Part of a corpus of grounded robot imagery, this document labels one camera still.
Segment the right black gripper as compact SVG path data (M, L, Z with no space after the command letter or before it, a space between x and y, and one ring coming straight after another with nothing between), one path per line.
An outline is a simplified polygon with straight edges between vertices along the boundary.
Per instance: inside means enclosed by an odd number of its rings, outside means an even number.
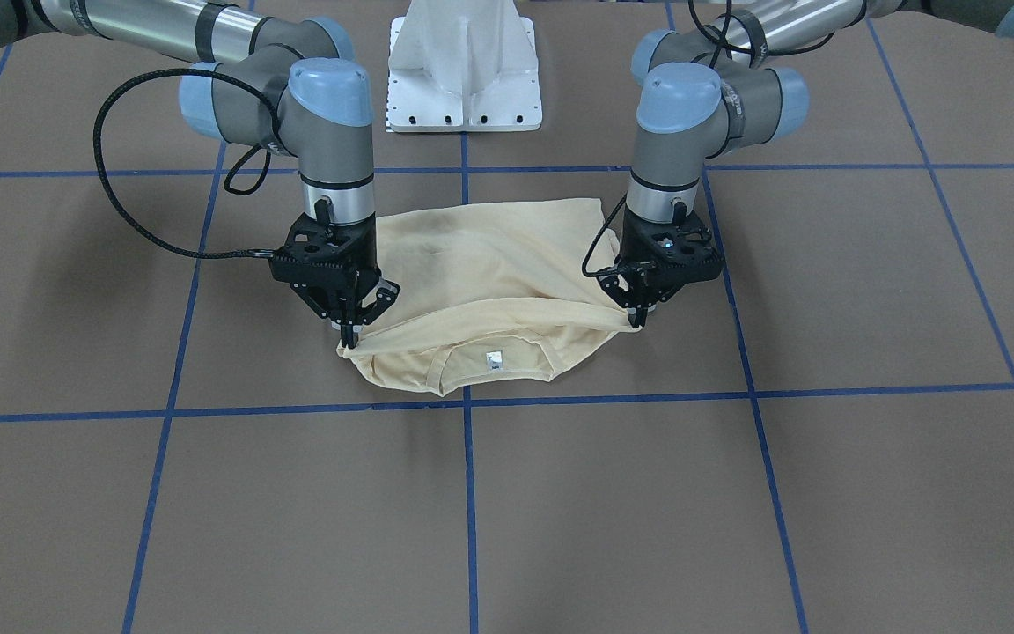
M298 257L292 284L315 313L338 324L343 349L355 349L364 326L382 316L399 299L400 286L382 276L377 256Z

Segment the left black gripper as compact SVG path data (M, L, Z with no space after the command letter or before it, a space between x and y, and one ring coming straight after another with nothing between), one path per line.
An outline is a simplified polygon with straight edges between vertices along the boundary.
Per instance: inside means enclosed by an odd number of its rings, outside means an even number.
M667 301L693 282L693 268L648 261L617 262L597 272L600 289L627 312L632 329L644 328L649 306Z

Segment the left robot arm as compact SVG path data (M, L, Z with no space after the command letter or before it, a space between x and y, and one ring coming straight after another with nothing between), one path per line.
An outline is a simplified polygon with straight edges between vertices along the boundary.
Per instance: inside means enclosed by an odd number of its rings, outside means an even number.
M697 213L705 162L796 132L808 115L804 77L771 59L822 48L834 33L914 11L1014 39L1014 1L755 1L727 4L692 32L656 31L633 53L640 85L620 252L592 277L631 328L687 284L715 280L724 258Z

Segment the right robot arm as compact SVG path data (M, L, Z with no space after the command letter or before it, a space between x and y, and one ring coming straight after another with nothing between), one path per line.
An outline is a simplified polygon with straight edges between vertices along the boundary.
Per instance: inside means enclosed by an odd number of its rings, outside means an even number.
M397 301L377 258L377 204L369 73L329 18L292 21L223 1L0 1L0 49L37 36L95 36L180 61L117 87L92 132L97 175L115 211L154 245L197 260L261 258L353 349L365 326ZM169 244L118 201L102 155L110 109L162 77L180 80L182 117L194 132L297 162L305 211L274 250L225 252Z

